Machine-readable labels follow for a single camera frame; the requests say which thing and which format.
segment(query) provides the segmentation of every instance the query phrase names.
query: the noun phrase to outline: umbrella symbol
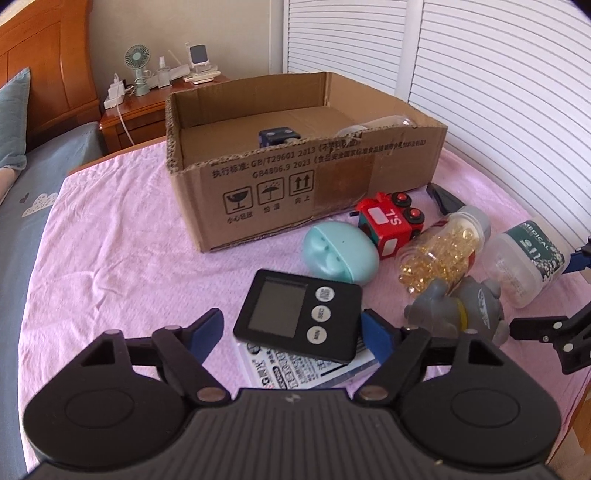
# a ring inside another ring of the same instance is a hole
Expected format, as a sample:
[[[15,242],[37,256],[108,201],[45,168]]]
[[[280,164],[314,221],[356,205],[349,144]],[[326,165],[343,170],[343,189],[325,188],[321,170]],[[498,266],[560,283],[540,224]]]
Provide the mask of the umbrella symbol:
[[[265,189],[263,191],[261,191],[261,194],[268,193],[269,194],[268,200],[271,201],[271,196],[273,195],[274,191],[279,190],[279,185],[280,185],[280,183],[278,181],[273,181],[267,187],[265,187]]]

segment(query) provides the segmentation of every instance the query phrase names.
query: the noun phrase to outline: bed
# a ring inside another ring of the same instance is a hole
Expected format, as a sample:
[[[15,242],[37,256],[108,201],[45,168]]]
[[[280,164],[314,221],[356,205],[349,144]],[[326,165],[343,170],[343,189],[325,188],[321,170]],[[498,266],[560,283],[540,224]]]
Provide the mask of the bed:
[[[196,252],[165,170],[165,149],[162,141],[134,147],[79,168],[64,181],[43,233],[22,323],[21,415],[30,398],[104,330],[145,336],[170,323],[189,325],[211,307],[220,308],[226,322],[205,367],[232,394],[248,386],[236,360],[234,321],[258,268],[306,273],[300,246],[308,227],[220,252]],[[447,151],[435,181],[487,211],[493,234],[528,217],[497,185]],[[412,195],[426,223],[435,220],[435,205],[424,189]],[[478,264],[473,275],[483,278]],[[571,315],[590,296],[591,286],[580,275],[565,275],[519,315]],[[395,325],[402,323],[407,302],[392,268],[382,267],[364,289],[364,303]],[[507,318],[515,315],[506,307]],[[562,375],[551,345],[510,339],[503,350],[556,399],[564,437],[589,383],[589,369]],[[32,468],[37,460],[24,435],[23,442]]]
[[[90,0],[37,1],[0,26],[0,87],[26,67],[31,75],[27,168],[0,205],[2,480],[26,473],[17,409],[18,339],[41,234],[67,173],[105,152],[88,54],[90,7]]]

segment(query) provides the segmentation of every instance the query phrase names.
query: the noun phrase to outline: cardboard box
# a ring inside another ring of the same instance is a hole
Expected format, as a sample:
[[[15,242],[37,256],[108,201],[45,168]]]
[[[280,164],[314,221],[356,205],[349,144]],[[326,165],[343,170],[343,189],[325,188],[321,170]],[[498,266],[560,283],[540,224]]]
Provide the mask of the cardboard box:
[[[349,125],[405,115],[415,127]],[[294,144],[258,148],[290,127]],[[281,74],[177,92],[166,103],[167,168],[201,251],[302,225],[376,192],[433,177],[447,127],[379,90],[334,73]]]

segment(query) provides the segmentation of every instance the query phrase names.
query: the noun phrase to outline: timer button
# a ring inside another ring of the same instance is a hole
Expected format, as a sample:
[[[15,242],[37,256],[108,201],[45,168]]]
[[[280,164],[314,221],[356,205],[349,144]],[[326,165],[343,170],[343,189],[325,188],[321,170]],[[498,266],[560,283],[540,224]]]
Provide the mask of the timer button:
[[[306,334],[308,341],[314,345],[320,345],[326,340],[326,330],[322,327],[311,327]]]
[[[320,287],[316,290],[316,298],[320,301],[331,301],[335,297],[335,291],[330,287]]]
[[[330,308],[324,305],[317,305],[312,309],[312,319],[317,322],[325,322],[330,318]]]

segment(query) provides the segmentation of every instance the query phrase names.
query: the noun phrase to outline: gray rubber toy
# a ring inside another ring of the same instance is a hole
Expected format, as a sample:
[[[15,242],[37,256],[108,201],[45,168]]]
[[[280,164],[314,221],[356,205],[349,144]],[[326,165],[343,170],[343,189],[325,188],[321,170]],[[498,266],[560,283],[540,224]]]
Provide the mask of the gray rubber toy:
[[[506,342],[509,324],[499,300],[498,282],[487,279],[478,283],[472,277],[464,277],[449,295],[445,295],[446,290],[446,282],[436,278],[406,306],[404,317],[434,336],[455,338],[461,330],[472,329],[497,346]]]

